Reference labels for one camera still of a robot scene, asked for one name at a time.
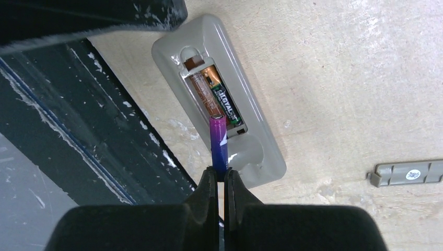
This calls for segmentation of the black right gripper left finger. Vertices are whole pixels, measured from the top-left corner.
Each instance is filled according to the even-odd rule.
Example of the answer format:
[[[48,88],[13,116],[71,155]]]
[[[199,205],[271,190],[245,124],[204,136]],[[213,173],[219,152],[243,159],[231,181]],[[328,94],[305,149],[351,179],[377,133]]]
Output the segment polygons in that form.
[[[46,250],[218,250],[217,174],[203,171],[178,204],[81,206],[66,212]]]

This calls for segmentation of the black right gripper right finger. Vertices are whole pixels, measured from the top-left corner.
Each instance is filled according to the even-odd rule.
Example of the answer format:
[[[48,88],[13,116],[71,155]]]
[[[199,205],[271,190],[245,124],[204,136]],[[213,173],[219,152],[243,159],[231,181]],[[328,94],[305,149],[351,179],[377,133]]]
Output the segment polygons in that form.
[[[236,170],[226,172],[225,250],[387,250],[362,208],[264,204]]]

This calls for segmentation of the blue purple AAA battery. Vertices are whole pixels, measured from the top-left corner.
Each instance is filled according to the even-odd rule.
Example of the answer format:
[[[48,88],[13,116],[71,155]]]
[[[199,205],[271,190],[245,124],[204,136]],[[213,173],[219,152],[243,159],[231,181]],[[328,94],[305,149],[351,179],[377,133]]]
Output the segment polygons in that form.
[[[213,115],[209,118],[212,167],[217,181],[224,182],[228,166],[227,124],[225,116]]]

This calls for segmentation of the black green gold AAA battery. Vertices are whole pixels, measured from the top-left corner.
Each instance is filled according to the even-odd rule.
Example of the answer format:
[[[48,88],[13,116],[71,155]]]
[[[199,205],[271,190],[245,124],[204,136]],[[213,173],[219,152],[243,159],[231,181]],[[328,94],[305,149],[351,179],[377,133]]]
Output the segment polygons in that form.
[[[229,123],[234,127],[241,126],[243,124],[243,120],[216,67],[211,65],[205,69],[202,69],[200,72],[205,78],[213,96],[216,98],[217,102],[225,113]]]

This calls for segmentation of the white universal AC remote control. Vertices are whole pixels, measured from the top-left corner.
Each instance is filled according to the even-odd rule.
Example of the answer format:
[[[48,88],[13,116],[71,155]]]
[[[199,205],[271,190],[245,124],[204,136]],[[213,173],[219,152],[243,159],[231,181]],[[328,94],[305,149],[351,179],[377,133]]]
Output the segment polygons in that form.
[[[229,167],[248,188],[287,170],[222,21],[202,15],[154,42],[152,57],[207,147],[210,118],[222,115]]]

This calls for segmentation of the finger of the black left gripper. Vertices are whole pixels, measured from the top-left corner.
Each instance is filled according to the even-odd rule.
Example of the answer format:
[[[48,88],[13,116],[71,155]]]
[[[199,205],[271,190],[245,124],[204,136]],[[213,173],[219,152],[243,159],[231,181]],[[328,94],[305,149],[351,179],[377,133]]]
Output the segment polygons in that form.
[[[173,31],[185,1],[1,1],[1,55],[108,32]]]

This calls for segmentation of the grey battery compartment cover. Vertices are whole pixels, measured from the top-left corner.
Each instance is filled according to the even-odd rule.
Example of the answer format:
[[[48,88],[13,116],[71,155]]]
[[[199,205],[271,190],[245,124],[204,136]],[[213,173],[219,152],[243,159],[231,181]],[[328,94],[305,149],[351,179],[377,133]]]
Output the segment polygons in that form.
[[[442,182],[442,160],[382,163],[366,175],[377,188]]]

